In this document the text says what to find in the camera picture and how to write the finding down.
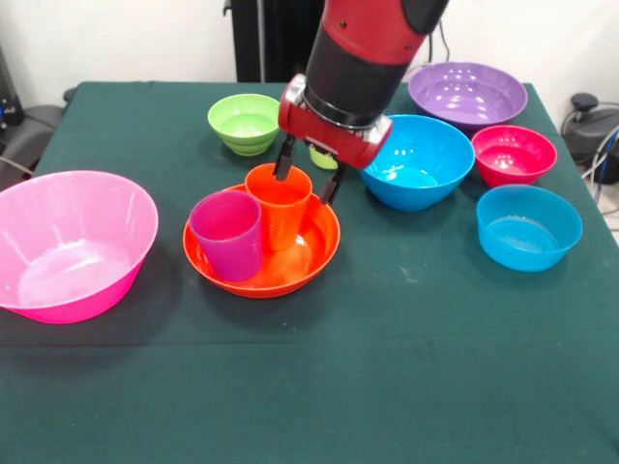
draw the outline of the dark green tablecloth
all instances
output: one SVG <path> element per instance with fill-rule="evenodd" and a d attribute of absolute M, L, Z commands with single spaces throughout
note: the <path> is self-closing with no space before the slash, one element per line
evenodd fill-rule
<path fill-rule="evenodd" d="M 53 327 L 0 313 L 0 463 L 616 463 L 619 252 L 532 87 L 516 122 L 560 151 L 539 185 L 584 221 L 560 265 L 519 274 L 484 255 L 475 173 L 404 214 L 349 172 L 328 269 L 293 295 L 248 301 L 198 276 L 181 231 L 200 197 L 278 148 L 232 155 L 209 106 L 281 89 L 79 87 L 38 172 L 128 176 L 154 196 L 161 229 L 107 314 Z M 414 110 L 402 88 L 391 111 Z M 296 163 L 326 179 L 304 147 Z"/>

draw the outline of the red robot arm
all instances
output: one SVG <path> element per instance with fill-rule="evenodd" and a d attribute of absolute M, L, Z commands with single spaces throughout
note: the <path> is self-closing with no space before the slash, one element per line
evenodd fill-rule
<path fill-rule="evenodd" d="M 321 194 L 332 202 L 346 165 L 368 166 L 391 131 L 382 113 L 448 0 L 327 0 L 308 62 L 283 92 L 288 136 L 275 175 L 285 179 L 295 139 L 339 162 Z"/>

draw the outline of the lime green bowl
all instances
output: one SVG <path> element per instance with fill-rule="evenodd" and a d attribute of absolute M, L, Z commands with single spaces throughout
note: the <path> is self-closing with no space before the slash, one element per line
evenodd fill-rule
<path fill-rule="evenodd" d="M 278 135 L 280 102 L 259 94 L 238 94 L 219 100 L 207 119 L 213 131 L 234 153 L 253 157 L 264 153 Z"/>
<path fill-rule="evenodd" d="M 338 169 L 338 162 L 331 158 L 329 155 L 323 155 L 313 147 L 309 147 L 309 157 L 313 163 L 320 169 Z"/>

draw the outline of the light blue bowl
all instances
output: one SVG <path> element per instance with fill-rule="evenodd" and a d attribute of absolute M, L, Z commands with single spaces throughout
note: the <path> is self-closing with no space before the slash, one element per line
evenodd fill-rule
<path fill-rule="evenodd" d="M 517 271 L 551 268 L 582 235 L 582 220 L 570 203 L 530 186 L 488 191 L 477 204 L 477 221 L 484 251 Z"/>
<path fill-rule="evenodd" d="M 475 163 L 470 140 L 447 123 L 426 116 L 391 116 L 391 135 L 362 172 L 384 204 L 419 211 L 445 198 Z"/>

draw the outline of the magenta bowl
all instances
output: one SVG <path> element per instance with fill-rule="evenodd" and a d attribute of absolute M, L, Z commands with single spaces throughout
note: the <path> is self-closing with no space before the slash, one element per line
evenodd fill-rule
<path fill-rule="evenodd" d="M 527 104 L 524 86 L 477 63 L 437 63 L 411 77 L 408 93 L 425 113 L 465 131 L 504 124 Z"/>
<path fill-rule="evenodd" d="M 102 314 L 127 294 L 157 235 L 155 202 L 107 172 L 35 177 L 0 193 L 0 307 L 47 324 Z"/>

